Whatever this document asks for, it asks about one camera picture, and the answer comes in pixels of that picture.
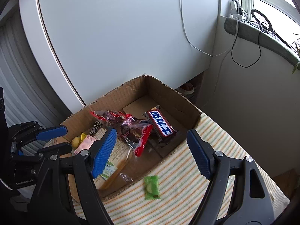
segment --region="striped tablecloth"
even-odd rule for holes
[[[247,153],[219,125],[204,113],[196,128],[204,141],[227,156],[243,159]],[[277,217],[289,199],[259,166]],[[208,180],[198,170],[186,141],[149,175],[159,176],[161,199],[145,200],[143,180],[118,196],[105,201],[104,206],[114,224],[188,224],[194,216],[208,186]],[[233,190],[234,176],[228,179],[227,190],[218,218],[227,213]],[[74,201],[77,216],[85,218],[81,205]]]

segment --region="blue gripper pad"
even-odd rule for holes
[[[208,180],[212,179],[214,173],[214,149],[208,142],[204,142],[196,130],[187,132],[187,145],[195,159],[200,173]]]
[[[67,133],[68,133],[67,127],[64,125],[60,125],[57,127],[47,128],[47,129],[40,131],[37,134],[36,139],[46,141],[46,140],[51,140],[53,138],[57,138],[60,136],[64,136]]]
[[[91,171],[91,175],[93,176],[94,179],[96,179],[98,175],[103,173],[105,165],[116,144],[116,141],[117,141],[117,131],[115,129],[112,129],[109,135],[107,136],[107,138],[103,140],[102,146],[100,147],[99,151],[94,157],[94,167]]]

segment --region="green candy wrapper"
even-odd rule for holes
[[[161,196],[158,190],[158,176],[145,177],[145,199],[156,200],[160,198]]]

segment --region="pink wrapper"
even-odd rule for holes
[[[77,155],[82,150],[88,150],[96,139],[90,135],[87,135],[78,148],[74,151],[74,154]]]

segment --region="window frame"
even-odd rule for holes
[[[300,14],[297,9],[285,0],[261,0],[272,7],[278,9],[300,26]],[[248,13],[248,20],[251,21],[251,9],[253,9],[254,0],[242,0],[241,6]]]

